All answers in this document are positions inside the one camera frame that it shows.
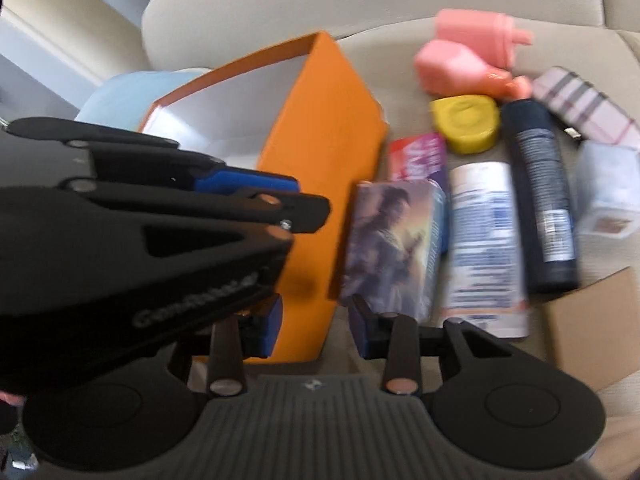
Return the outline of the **clear plastic cube box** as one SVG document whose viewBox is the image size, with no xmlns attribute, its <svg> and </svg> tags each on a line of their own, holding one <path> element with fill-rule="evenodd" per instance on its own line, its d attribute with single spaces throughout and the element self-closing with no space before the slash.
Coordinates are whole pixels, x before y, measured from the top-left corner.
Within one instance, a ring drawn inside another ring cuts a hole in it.
<svg viewBox="0 0 640 480">
<path fill-rule="evenodd" d="M 635 150 L 582 142 L 574 182 L 580 234 L 623 240 L 639 229 L 639 154 Z"/>
</svg>

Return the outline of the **pink plastic bottle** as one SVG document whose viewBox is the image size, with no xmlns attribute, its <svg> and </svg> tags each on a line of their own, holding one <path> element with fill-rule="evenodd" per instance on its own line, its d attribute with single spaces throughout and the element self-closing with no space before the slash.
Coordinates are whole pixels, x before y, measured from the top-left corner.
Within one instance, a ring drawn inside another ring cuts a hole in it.
<svg viewBox="0 0 640 480">
<path fill-rule="evenodd" d="M 440 10 L 435 16 L 435 36 L 464 44 L 489 65 L 505 70 L 514 66 L 517 46 L 534 42 L 534 34 L 518 28 L 513 16 L 469 9 Z"/>
<path fill-rule="evenodd" d="M 479 94 L 495 100 L 524 100 L 533 95 L 525 76 L 487 64 L 469 47 L 434 39 L 413 59 L 421 88 L 434 96 Z"/>
</svg>

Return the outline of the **white spray can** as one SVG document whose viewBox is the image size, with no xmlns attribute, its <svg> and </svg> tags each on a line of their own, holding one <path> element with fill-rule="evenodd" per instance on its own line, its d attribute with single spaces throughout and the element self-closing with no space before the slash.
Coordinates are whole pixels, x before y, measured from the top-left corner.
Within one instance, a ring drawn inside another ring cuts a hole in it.
<svg viewBox="0 0 640 480">
<path fill-rule="evenodd" d="M 528 297 L 510 166 L 474 162 L 451 170 L 449 180 L 449 252 L 439 319 L 457 318 L 498 338 L 526 338 Z"/>
</svg>

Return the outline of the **pink plastic bottle upper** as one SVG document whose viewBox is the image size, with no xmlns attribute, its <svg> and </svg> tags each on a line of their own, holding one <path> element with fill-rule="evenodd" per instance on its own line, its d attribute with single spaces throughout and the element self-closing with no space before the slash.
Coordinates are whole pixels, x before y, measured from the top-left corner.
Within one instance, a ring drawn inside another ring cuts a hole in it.
<svg viewBox="0 0 640 480">
<path fill-rule="evenodd" d="M 469 9 L 440 10 L 435 16 L 435 36 L 464 44 L 489 65 L 505 70 L 514 66 L 517 46 L 534 42 L 534 34 L 518 28 L 513 16 Z"/>
</svg>

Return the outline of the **light blue pillow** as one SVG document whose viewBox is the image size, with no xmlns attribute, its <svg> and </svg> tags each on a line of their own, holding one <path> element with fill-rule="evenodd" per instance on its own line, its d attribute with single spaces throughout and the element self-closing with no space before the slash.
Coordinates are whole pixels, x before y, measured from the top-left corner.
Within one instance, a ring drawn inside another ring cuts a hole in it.
<svg viewBox="0 0 640 480">
<path fill-rule="evenodd" d="M 76 122 L 137 131 L 155 101 L 209 72 L 208 68 L 142 70 L 105 81 L 75 117 Z"/>
</svg>

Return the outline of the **black spray can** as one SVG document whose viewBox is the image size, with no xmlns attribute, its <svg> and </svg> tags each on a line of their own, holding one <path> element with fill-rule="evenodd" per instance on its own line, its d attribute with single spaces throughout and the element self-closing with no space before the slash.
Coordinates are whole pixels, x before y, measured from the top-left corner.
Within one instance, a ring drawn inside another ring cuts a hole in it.
<svg viewBox="0 0 640 480">
<path fill-rule="evenodd" d="M 565 167 L 548 110 L 533 99 L 506 103 L 500 127 L 518 206 L 527 289 L 579 287 L 578 249 Z"/>
</svg>

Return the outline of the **pink plastic bottle lower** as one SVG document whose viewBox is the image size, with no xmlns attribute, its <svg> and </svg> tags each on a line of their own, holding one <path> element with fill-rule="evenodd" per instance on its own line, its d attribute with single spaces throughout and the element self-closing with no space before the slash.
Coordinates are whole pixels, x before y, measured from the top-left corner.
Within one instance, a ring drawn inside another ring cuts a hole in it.
<svg viewBox="0 0 640 480">
<path fill-rule="evenodd" d="M 487 64 L 469 47 L 434 39 L 413 59 L 421 88 L 434 96 L 479 94 L 495 100 L 524 100 L 533 95 L 525 76 Z"/>
</svg>

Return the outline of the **pink plaid case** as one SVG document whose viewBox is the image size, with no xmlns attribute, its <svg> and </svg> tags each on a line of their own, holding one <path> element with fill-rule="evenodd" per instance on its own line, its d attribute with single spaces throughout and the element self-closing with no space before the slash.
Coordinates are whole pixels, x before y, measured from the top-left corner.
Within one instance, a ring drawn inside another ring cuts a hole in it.
<svg viewBox="0 0 640 480">
<path fill-rule="evenodd" d="M 533 97 L 582 140 L 639 151 L 639 123 L 591 82 L 561 66 L 532 82 Z"/>
</svg>

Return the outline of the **illustrated card box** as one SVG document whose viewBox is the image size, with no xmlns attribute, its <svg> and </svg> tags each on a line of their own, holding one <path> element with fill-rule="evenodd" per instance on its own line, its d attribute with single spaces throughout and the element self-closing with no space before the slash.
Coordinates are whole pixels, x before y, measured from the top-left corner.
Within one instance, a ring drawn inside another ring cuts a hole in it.
<svg viewBox="0 0 640 480">
<path fill-rule="evenodd" d="M 361 182 L 346 247 L 340 303 L 427 322 L 433 310 L 446 194 L 432 180 Z"/>
</svg>

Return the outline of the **brown cardboard box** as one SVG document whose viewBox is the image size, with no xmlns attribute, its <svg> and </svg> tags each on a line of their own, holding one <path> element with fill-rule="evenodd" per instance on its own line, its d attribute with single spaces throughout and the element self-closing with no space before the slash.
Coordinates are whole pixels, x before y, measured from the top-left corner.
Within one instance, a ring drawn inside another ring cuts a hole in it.
<svg viewBox="0 0 640 480">
<path fill-rule="evenodd" d="M 639 370 L 639 293 L 629 266 L 544 306 L 553 363 L 594 391 Z"/>
</svg>

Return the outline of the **yellow tape measure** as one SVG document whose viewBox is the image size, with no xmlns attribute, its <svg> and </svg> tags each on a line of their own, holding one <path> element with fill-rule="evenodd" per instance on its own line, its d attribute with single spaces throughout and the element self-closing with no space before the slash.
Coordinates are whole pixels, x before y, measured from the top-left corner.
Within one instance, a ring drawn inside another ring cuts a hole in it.
<svg viewBox="0 0 640 480">
<path fill-rule="evenodd" d="M 458 155 L 475 155 L 493 148 L 499 137 L 498 105 L 489 96 L 465 94 L 430 103 L 434 128 L 447 148 Z"/>
</svg>

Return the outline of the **red purple tin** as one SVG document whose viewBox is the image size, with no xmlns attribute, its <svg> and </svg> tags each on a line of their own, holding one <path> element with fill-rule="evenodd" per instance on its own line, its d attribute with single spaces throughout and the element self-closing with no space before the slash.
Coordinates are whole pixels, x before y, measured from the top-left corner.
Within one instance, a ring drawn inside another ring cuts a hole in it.
<svg viewBox="0 0 640 480">
<path fill-rule="evenodd" d="M 387 168 L 391 181 L 432 179 L 446 188 L 446 143 L 437 132 L 392 141 L 388 147 Z"/>
</svg>

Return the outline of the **orange cardboard box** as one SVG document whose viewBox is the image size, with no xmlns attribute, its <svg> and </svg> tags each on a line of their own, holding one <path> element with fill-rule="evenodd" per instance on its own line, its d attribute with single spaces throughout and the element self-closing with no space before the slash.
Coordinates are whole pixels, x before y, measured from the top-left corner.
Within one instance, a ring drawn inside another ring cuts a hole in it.
<svg viewBox="0 0 640 480">
<path fill-rule="evenodd" d="M 295 178 L 331 213 L 296 236 L 278 284 L 283 322 L 268 363 L 318 359 L 334 315 L 352 189 L 373 179 L 382 107 L 327 32 L 247 55 L 156 100 L 143 133 L 240 166 Z"/>
</svg>

